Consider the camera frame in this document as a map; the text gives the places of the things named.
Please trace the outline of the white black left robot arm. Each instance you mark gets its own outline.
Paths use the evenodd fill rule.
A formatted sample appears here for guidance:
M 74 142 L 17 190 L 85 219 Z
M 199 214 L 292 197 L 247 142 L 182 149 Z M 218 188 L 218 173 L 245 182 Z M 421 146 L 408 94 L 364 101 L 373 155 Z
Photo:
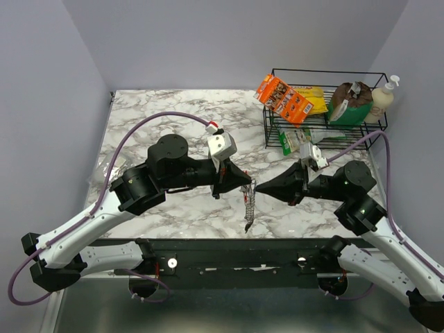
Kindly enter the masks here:
M 54 292 L 92 273 L 115 269 L 153 272 L 156 257 L 149 241 L 133 239 L 111 246 L 98 246 L 95 241 L 163 203 L 169 192 L 210 186 L 212 196 L 218 198 L 251 183 L 250 176 L 230 161 L 237 148 L 229 134 L 212 135 L 207 145 L 208 157 L 195 160 L 188 155 L 184 137 L 165 135 L 148 148 L 146 161 L 114 180 L 97 203 L 51 232 L 23 236 L 24 251 L 34 260 L 30 267 L 33 282 Z

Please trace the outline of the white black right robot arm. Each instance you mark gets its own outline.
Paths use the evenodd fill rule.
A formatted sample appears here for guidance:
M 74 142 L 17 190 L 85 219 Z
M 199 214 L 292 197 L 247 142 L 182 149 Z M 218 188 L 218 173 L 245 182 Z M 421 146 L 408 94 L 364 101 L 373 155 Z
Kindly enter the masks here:
M 307 167 L 296 162 L 284 173 L 260 184 L 257 191 L 289 205 L 306 197 L 340 202 L 335 215 L 340 224 L 377 248 L 386 264 L 339 237 L 322 246 L 314 260 L 322 269 L 351 271 L 383 288 L 406 305 L 421 325 L 443 331 L 443 266 L 390 223 L 386 208 L 368 192 L 376 180 L 362 161 L 351 161 L 333 176 L 308 180 Z

